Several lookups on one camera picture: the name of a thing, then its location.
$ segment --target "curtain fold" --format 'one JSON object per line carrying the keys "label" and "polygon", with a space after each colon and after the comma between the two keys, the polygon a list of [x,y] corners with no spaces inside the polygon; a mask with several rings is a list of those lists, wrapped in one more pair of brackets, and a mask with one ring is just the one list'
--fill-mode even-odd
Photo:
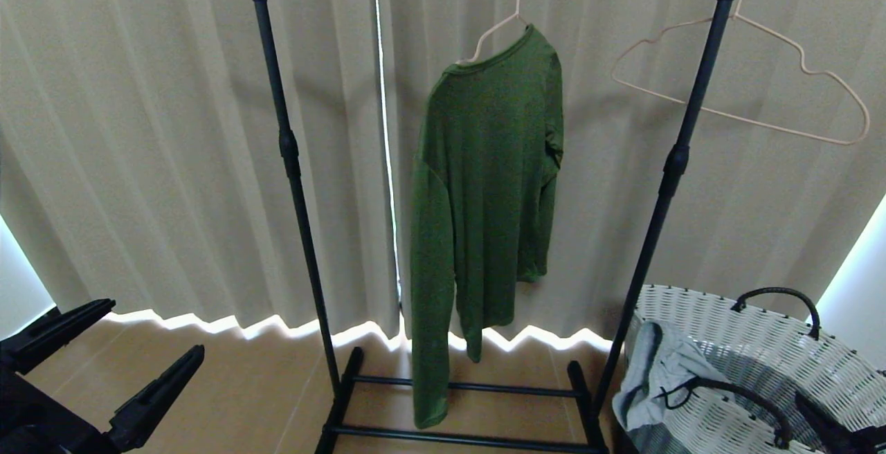
{"label": "curtain fold", "polygon": [[[316,318],[252,1],[0,1],[0,210],[62,308]],[[396,334],[374,2],[269,7],[330,324]]]}
{"label": "curtain fold", "polygon": [[[744,0],[743,14],[806,47],[812,69],[839,73],[867,101],[870,135],[851,147],[702,113],[689,169],[671,205],[648,281],[724,296],[790,286],[817,299],[886,191],[886,0]],[[514,0],[380,0],[395,176],[399,265],[409,327],[412,156],[424,101],[443,69],[471,57],[480,35]],[[522,0],[522,15],[563,64],[566,156],[548,275],[518,288],[513,336],[536,325],[568,336],[611,337],[649,224],[661,168],[684,107],[623,88],[608,73],[618,54],[664,26],[710,16],[715,0]],[[487,41],[500,51],[508,25]],[[687,98],[707,26],[638,48],[621,78]],[[797,53],[738,22],[725,34],[705,106],[793,129],[854,138],[861,116],[835,83],[807,78]],[[804,316],[792,300],[763,306]]]}

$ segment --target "white wicker basket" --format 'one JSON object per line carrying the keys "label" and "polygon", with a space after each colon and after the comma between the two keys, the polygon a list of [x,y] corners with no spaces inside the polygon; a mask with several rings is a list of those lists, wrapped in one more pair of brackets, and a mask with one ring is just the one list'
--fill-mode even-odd
{"label": "white wicker basket", "polygon": [[[772,401],[788,416],[794,442],[787,452],[822,448],[794,407],[797,390],[851,431],[886,425],[886,378],[854,350],[797,319],[756,307],[736,311],[735,305],[721,296],[647,284],[627,340],[629,355],[642,321],[675,325],[730,382]],[[810,336],[813,329],[819,337]],[[741,397],[726,396],[697,388],[683,407],[665,414],[664,425],[629,436],[644,454],[786,452],[772,443],[770,415]]]}

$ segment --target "clothes rack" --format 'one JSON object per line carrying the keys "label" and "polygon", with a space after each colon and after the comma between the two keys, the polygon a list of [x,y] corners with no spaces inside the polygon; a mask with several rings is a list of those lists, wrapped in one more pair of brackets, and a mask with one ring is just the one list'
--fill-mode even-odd
{"label": "clothes rack", "polygon": [[335,353],[333,352],[332,347],[332,337],[330,337],[329,334],[329,321],[326,315],[326,306],[323,302],[323,288],[320,285],[320,273],[317,268],[314,242],[311,236],[310,223],[307,218],[307,205],[305,203],[305,195],[301,183],[300,165],[298,164],[298,143],[289,126],[284,89],[282,88],[282,80],[280,78],[278,56],[276,56],[274,35],[271,28],[268,0],[253,0],[253,3],[255,3],[255,12],[257,15],[257,22],[259,22],[260,37],[262,37],[262,47],[264,50],[266,66],[268,67],[269,82],[274,98],[276,118],[278,118],[280,154],[282,160],[284,160],[286,176],[290,183],[292,199],[295,204],[296,216],[298,218],[298,230],[300,231],[301,242],[304,246],[308,277],[310,278],[312,293],[314,295],[314,304],[316,304],[317,318],[320,323],[320,336],[323,338],[323,349],[326,355],[326,363],[329,368],[329,379],[332,382],[332,390],[334,392],[332,407],[329,409],[329,416],[323,426],[323,431],[320,433],[320,440],[316,447],[316,453],[332,453],[335,449],[336,439],[338,439],[339,435],[360,435],[390,439],[444,442],[444,444],[516,448],[516,450],[525,451],[576,452],[585,454],[605,454],[608,452],[600,431],[599,415],[602,406],[604,406],[604,400],[608,389],[610,388],[617,361],[620,358],[624,338],[626,338],[627,330],[629,330],[630,321],[637,300],[640,296],[640,289],[642,289],[646,274],[649,271],[652,255],[655,253],[658,237],[664,226],[668,208],[671,205],[671,199],[673,199],[678,184],[680,183],[680,177],[686,171],[687,164],[689,163],[689,142],[696,126],[703,98],[705,98],[708,82],[711,80],[713,67],[717,60],[717,53],[719,46],[721,46],[721,40],[725,31],[725,25],[727,25],[729,10],[732,7],[733,0],[717,0],[717,6],[705,42],[705,49],[703,49],[702,57],[700,58],[695,83],[693,84],[692,92],[689,96],[689,102],[687,102],[686,113],[683,116],[683,122],[680,126],[680,133],[678,133],[677,141],[673,148],[671,148],[670,154],[668,154],[667,160],[664,163],[664,176],[662,177],[661,185],[658,188],[658,200],[656,201],[655,209],[652,213],[651,221],[649,222],[649,229],[643,240],[642,249],[640,249],[640,257],[637,260],[636,268],[633,272],[629,292],[627,292],[626,299],[624,300],[621,320],[612,341],[612,349],[610,354],[608,354],[604,372],[602,372],[601,381],[595,394],[591,395],[588,386],[586,385],[581,366],[575,361],[570,362],[567,366],[572,389],[560,390],[551,388],[503,387],[502,385],[459,382],[449,384],[449,387],[453,389],[574,398],[579,408],[582,426],[586,435],[587,442],[585,444],[576,444],[575,442],[541,442],[478,435],[440,434],[422,431],[415,432],[388,428],[367,428],[367,426],[351,426],[344,424],[345,413],[352,392],[354,392],[355,384],[411,385],[412,381],[410,379],[361,375],[360,367],[363,363],[363,350],[360,349],[360,347],[355,347],[355,349],[352,350],[351,356],[345,366],[345,372],[339,377],[338,365],[336,364]]}

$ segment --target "white wall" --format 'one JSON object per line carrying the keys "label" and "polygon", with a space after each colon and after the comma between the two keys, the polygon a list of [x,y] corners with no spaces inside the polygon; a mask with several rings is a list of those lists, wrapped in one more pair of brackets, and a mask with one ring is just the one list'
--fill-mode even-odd
{"label": "white wall", "polygon": [[886,369],[886,198],[817,303],[822,327]]}
{"label": "white wall", "polygon": [[55,303],[0,217],[0,338],[16,334]]}

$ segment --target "basket handle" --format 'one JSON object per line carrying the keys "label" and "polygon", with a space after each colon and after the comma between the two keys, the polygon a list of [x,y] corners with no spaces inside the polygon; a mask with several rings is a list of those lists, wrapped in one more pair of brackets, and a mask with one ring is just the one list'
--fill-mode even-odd
{"label": "basket handle", "polygon": [[816,340],[819,338],[819,330],[822,328],[822,319],[819,318],[819,312],[815,308],[815,304],[813,303],[813,301],[808,296],[806,296],[806,294],[798,292],[797,290],[782,287],[766,287],[751,290],[750,292],[744,293],[742,296],[738,297],[738,300],[735,300],[735,304],[732,306],[732,309],[735,312],[741,312],[741,310],[744,310],[748,306],[747,300],[750,297],[758,296],[759,294],[765,293],[789,294],[790,296],[795,296],[798,299],[803,300],[803,303],[806,304],[806,308],[809,309],[809,314],[811,315],[811,318],[813,318],[813,328],[809,331],[809,336],[815,338]]}
{"label": "basket handle", "polygon": [[[739,385],[734,385],[725,381],[716,381],[716,379],[700,378],[699,376],[696,376],[695,378],[692,378],[686,383],[680,385],[680,387],[674,388],[670,392],[667,392],[664,388],[662,388],[662,393],[658,396],[664,397],[664,406],[667,407],[667,409],[680,409],[680,407],[683,407],[683,404],[687,403],[689,401],[689,398],[692,397],[692,391],[699,387],[715,388],[718,390],[732,392],[733,394],[739,394],[742,397],[747,398],[747,400],[753,401],[753,403],[755,403],[757,406],[766,409],[766,412],[772,414],[772,416],[775,417],[775,421],[778,422],[778,428],[775,429],[775,447],[781,448],[782,450],[787,450],[787,448],[790,446],[790,441],[793,438],[793,433],[790,428],[790,423],[788,423],[788,417],[785,416],[785,414],[781,412],[774,403],[771,403],[771,401],[760,397],[759,394],[756,394],[753,391],[741,388],[739,387]],[[671,404],[668,403],[667,400],[668,396],[680,390],[681,388],[686,388],[686,398],[683,399],[681,403],[678,403],[677,406],[671,406]],[[727,397],[723,397],[723,400],[728,401],[729,399],[727,399]]]}

